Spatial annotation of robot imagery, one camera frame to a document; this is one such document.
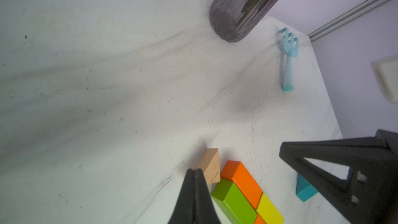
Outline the tan wooden triangle block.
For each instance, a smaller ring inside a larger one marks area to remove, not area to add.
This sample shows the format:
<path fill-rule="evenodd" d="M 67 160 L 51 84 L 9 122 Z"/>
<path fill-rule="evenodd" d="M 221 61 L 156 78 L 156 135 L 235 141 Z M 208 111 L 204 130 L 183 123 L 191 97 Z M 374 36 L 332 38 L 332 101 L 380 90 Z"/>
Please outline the tan wooden triangle block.
<path fill-rule="evenodd" d="M 202 155 L 195 169 L 203 171 L 206 183 L 208 185 L 220 182 L 220 160 L 219 149 L 209 148 Z"/>

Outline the yellow rectangular block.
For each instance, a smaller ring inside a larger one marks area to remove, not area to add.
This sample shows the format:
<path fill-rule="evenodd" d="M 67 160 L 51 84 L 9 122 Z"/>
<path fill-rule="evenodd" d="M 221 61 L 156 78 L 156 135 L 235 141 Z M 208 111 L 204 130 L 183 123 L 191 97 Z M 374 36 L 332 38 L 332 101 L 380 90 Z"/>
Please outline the yellow rectangular block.
<path fill-rule="evenodd" d="M 266 224 L 284 223 L 283 215 L 265 193 L 261 195 L 256 212 Z"/>

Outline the orange block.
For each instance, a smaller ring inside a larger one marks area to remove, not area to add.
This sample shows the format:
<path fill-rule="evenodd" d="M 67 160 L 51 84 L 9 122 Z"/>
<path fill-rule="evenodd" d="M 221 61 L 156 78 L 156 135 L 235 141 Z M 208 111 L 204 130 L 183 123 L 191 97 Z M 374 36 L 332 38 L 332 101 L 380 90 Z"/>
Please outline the orange block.
<path fill-rule="evenodd" d="M 254 224 L 266 224 L 266 222 L 262 219 L 262 217 L 259 214 L 257 214 Z"/>
<path fill-rule="evenodd" d="M 263 191 L 242 162 L 227 161 L 220 175 L 233 181 L 254 209 L 258 207 Z"/>

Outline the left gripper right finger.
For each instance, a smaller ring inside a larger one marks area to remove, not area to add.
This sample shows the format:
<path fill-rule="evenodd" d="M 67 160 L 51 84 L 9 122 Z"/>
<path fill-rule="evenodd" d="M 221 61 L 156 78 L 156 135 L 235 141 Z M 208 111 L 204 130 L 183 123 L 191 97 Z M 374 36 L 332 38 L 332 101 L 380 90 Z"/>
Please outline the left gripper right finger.
<path fill-rule="evenodd" d="M 201 169 L 195 170 L 195 223 L 220 224 Z"/>

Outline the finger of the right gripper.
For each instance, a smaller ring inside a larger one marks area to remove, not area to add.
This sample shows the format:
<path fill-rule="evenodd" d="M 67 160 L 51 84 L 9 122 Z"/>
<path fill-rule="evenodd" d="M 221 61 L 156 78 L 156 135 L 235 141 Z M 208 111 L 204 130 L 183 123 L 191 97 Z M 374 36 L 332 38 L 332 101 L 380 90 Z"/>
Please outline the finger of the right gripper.
<path fill-rule="evenodd" d="M 398 135 L 283 142 L 280 158 L 351 224 L 398 222 Z"/>

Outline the teal block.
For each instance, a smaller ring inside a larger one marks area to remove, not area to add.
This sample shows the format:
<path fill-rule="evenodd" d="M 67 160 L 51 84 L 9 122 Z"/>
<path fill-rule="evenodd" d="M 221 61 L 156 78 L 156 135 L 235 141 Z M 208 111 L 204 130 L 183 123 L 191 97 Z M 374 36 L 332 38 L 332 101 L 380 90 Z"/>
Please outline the teal block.
<path fill-rule="evenodd" d="M 314 195 L 318 193 L 318 190 L 311 185 L 304 177 L 297 175 L 296 182 L 296 196 L 302 201 L 306 202 Z"/>

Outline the green rectangular block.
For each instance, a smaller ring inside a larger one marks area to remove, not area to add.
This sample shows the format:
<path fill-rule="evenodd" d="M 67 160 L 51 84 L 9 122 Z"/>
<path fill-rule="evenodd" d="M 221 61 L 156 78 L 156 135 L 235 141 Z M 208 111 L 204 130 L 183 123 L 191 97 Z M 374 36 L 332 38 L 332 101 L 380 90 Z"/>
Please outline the green rectangular block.
<path fill-rule="evenodd" d="M 211 197 L 231 224 L 255 223 L 256 211 L 233 181 L 222 178 L 215 186 Z"/>

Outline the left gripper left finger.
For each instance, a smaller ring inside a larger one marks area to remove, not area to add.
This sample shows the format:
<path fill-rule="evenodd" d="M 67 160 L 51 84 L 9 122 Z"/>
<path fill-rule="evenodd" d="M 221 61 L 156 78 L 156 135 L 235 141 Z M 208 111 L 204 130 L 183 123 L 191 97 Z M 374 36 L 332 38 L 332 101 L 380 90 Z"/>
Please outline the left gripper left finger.
<path fill-rule="evenodd" d="M 195 203 L 195 172 L 188 169 L 182 187 L 169 220 L 169 224 L 193 224 Z"/>

